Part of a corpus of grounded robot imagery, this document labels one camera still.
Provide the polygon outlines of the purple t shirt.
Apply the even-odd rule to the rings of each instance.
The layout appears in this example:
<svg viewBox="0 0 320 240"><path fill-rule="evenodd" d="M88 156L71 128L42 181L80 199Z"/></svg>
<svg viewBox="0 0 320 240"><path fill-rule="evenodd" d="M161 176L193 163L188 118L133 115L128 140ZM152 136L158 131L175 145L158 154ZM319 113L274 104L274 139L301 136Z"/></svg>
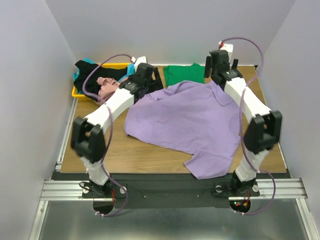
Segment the purple t shirt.
<svg viewBox="0 0 320 240"><path fill-rule="evenodd" d="M182 81L146 94L127 112L124 132L142 142L191 154L198 179L227 174L240 143L239 107L214 82Z"/></svg>

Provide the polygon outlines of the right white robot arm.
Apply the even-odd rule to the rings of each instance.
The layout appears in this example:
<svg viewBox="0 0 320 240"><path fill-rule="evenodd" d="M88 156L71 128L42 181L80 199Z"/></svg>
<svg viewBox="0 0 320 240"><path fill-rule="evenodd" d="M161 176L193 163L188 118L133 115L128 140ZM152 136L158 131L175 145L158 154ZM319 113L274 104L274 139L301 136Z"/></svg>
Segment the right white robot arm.
<svg viewBox="0 0 320 240"><path fill-rule="evenodd" d="M242 195L255 186L261 163L279 142L282 114L272 111L249 88L237 69L238 60L229 62L231 52L212 50L205 61L205 78L211 78L239 106L239 117L246 118L246 130L240 130L243 158L232 174L230 190Z"/></svg>

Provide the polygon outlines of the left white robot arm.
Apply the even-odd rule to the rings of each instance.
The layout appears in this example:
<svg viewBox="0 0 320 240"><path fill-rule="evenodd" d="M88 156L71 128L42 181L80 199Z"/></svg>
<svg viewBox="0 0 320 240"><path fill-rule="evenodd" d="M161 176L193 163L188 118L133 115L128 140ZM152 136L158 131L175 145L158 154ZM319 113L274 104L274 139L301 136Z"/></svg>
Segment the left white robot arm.
<svg viewBox="0 0 320 240"><path fill-rule="evenodd" d="M80 185L86 194L105 198L114 192L114 183L104 167L111 144L110 140L105 140L105 132L112 131L113 121L139 99L161 89L163 84L158 68L140 63L135 73L121 81L114 94L97 110L73 121L70 145L89 175L89 182Z"/></svg>

